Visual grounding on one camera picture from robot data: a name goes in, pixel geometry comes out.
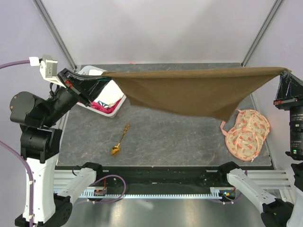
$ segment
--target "plastic laundry basket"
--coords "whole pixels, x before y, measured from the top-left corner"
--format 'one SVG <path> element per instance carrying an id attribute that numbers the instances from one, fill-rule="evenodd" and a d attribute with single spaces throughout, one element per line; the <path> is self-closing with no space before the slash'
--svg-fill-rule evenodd
<path id="1" fill-rule="evenodd" d="M 97 68 L 97 67 L 88 65 L 88 66 L 83 67 L 83 69 L 81 69 L 81 70 L 78 72 L 78 74 L 81 74 L 81 75 L 89 75 L 89 71 L 90 71 L 90 70 L 100 70 L 100 71 L 104 71 L 104 70 L 99 69 L 99 68 Z M 79 106 L 82 106 L 82 107 L 84 107 L 84 108 L 87 108 L 87 109 L 89 109 L 89 110 L 91 110 L 91 111 L 94 111 L 94 112 L 96 112 L 96 113 L 98 113 L 98 114 L 101 114 L 101 115 L 103 115 L 103 116 L 113 118 L 113 117 L 117 114 L 118 110 L 120 109 L 120 107 L 122 106 L 122 104 L 123 104 L 123 102 L 124 102 L 125 100 L 126 100 L 126 96 L 124 95 L 124 96 L 121 98 L 120 102 L 118 103 L 117 107 L 116 107 L 116 108 L 114 109 L 114 111 L 111 112 L 111 113 L 104 113 L 104 112 L 102 112 L 102 111 L 96 110 L 96 109 L 91 108 L 91 107 L 89 107 L 89 106 L 85 106 L 85 105 L 83 105 L 83 104 L 80 103 L 80 102 L 78 102 L 77 104 L 78 104 Z"/>

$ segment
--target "gray stone surface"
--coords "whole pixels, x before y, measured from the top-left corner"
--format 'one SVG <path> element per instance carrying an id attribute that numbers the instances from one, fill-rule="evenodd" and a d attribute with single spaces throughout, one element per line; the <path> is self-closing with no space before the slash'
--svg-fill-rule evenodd
<path id="1" fill-rule="evenodd" d="M 106 65 L 112 71 L 185 70 L 238 67 L 239 64 L 147 64 Z M 253 109 L 250 97 L 239 105 Z M 229 130 L 236 115 L 225 125 Z M 121 142 L 121 151 L 111 156 L 126 124 L 131 127 Z M 240 166 L 270 166 L 269 152 L 253 162 L 235 158 L 226 148 L 220 130 L 221 121 L 206 117 L 188 117 L 130 106 L 128 100 L 115 118 L 107 118 L 80 106 L 70 111 L 63 136 L 59 165 L 97 162 L 104 166 L 218 166 L 234 161 Z"/>

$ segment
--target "brown towel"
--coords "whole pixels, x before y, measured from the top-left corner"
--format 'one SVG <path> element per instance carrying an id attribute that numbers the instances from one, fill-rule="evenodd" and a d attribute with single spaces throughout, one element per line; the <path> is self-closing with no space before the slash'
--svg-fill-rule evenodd
<path id="1" fill-rule="evenodd" d="M 268 67 L 103 74 L 113 78 L 132 105 L 228 121 L 246 96 L 284 70 Z"/>

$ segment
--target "red cloth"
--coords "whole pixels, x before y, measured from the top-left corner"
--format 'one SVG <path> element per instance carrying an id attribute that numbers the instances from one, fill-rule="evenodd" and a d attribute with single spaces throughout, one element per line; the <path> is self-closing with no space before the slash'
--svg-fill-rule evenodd
<path id="1" fill-rule="evenodd" d="M 91 106 L 91 108 L 94 108 L 95 110 L 99 110 L 106 114 L 110 114 L 116 109 L 116 107 L 118 106 L 120 101 L 121 101 L 121 99 L 119 99 L 115 105 L 113 105 L 112 107 L 110 107 L 108 109 L 104 108 L 103 106 L 99 105 L 98 103 L 92 102 L 93 105 Z"/>

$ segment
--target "spoon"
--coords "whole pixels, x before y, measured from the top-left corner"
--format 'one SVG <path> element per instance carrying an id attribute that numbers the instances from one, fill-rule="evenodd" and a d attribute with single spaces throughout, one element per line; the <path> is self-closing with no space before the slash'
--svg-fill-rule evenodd
<path id="1" fill-rule="evenodd" d="M 121 137 L 119 143 L 117 144 L 117 146 L 114 146 L 114 147 L 112 148 L 112 150 L 110 151 L 110 155 L 116 155 L 116 154 L 119 153 L 119 151 L 120 151 L 120 143 L 121 143 L 121 140 L 123 139 L 123 136 L 126 134 L 126 132 L 127 132 L 127 130 L 129 129 L 130 126 L 131 126 L 130 124 L 127 124 L 127 125 L 125 126 L 123 135 L 122 135 L 122 137 Z"/>

